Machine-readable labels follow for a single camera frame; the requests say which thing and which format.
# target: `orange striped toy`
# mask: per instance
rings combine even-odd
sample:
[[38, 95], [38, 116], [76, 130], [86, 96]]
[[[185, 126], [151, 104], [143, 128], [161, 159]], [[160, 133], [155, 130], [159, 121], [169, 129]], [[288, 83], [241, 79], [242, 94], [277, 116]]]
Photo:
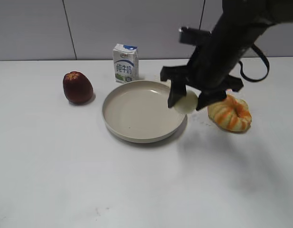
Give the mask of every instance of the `orange striped toy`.
[[230, 132], [244, 132], [252, 121], [247, 103], [231, 95], [227, 95], [224, 101], [209, 105], [208, 116], [219, 127]]

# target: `milk carton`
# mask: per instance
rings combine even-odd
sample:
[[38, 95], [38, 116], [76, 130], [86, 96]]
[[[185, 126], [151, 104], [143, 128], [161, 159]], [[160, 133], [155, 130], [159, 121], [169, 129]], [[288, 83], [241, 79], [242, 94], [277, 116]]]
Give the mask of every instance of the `milk carton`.
[[117, 44], [113, 49], [113, 65], [116, 82], [138, 80], [138, 47]]

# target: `red apple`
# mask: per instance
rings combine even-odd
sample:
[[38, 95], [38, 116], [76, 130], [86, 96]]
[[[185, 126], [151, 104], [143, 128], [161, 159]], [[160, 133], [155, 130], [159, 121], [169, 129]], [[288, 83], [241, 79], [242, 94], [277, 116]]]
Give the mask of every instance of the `red apple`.
[[94, 94], [93, 86], [81, 72], [72, 71], [63, 78], [64, 94], [68, 101], [82, 104], [90, 100]]

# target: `black strap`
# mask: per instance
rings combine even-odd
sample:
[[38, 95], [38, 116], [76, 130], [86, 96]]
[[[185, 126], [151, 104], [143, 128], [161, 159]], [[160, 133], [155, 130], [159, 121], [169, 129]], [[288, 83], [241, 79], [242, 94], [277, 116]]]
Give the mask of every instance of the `black strap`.
[[269, 71], [270, 71], [270, 63], [269, 63], [269, 60], [267, 59], [267, 57], [265, 57], [265, 55], [263, 54], [263, 52], [255, 45], [253, 44], [251, 46], [251, 49], [256, 53], [258, 54], [258, 56], [261, 58], [261, 60], [263, 61], [263, 63], [265, 64], [266, 66], [266, 69], [267, 69], [267, 73], [266, 75], [263, 77], [263, 78], [260, 78], [260, 79], [252, 79], [252, 78], [249, 78], [247, 77], [244, 72], [243, 72], [243, 63], [241, 61], [239, 61], [238, 63], [240, 64], [240, 74], [241, 76], [246, 80], [246, 81], [249, 81], [249, 82], [260, 82], [262, 80], [264, 80], [268, 74], [269, 74]]

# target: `table surface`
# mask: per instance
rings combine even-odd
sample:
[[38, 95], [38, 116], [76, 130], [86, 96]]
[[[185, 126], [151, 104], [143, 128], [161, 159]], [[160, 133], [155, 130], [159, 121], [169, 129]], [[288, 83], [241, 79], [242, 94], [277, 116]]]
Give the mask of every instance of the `table surface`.
[[[243, 61], [247, 75], [265, 73]], [[142, 60], [140, 77], [186, 62]], [[148, 145], [105, 127], [102, 103], [120, 85], [112, 61], [0, 62], [0, 228], [293, 228], [293, 57], [270, 62], [236, 95], [253, 117], [247, 133], [218, 129], [204, 109]], [[93, 102], [66, 100], [73, 70]]]

